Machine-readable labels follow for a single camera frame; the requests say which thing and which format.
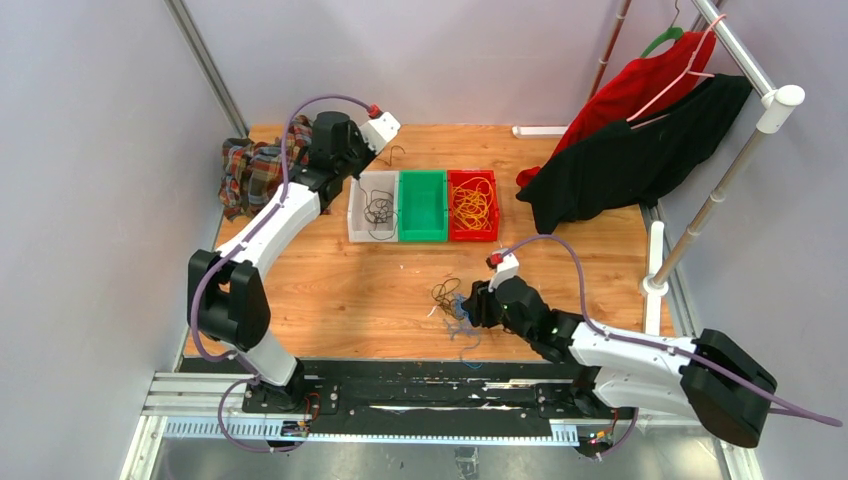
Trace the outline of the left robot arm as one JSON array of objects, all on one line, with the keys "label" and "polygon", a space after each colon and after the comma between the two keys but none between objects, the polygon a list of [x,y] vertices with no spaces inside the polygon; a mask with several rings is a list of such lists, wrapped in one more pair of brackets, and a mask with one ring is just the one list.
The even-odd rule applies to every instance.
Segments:
[{"label": "left robot arm", "polygon": [[312,139],[269,203],[217,251],[198,250],[188,265],[188,324],[242,359],[283,413],[298,411],[306,386],[295,379],[297,358],[270,331],[264,280],[292,240],[334,201],[348,178],[358,178],[395,138],[401,125],[376,111],[358,125],[341,112],[317,115]]}]

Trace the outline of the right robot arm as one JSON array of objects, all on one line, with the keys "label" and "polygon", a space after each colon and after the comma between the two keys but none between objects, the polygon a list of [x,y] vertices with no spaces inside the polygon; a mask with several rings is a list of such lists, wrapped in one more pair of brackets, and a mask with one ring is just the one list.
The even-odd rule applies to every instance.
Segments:
[{"label": "right robot arm", "polygon": [[643,409],[698,420],[733,445],[758,446],[771,407],[747,383],[772,394],[775,378],[726,334],[662,337],[589,323],[549,307],[514,277],[491,289],[474,282],[461,304],[474,327],[502,327],[544,360],[575,372],[565,402],[587,417]]}]

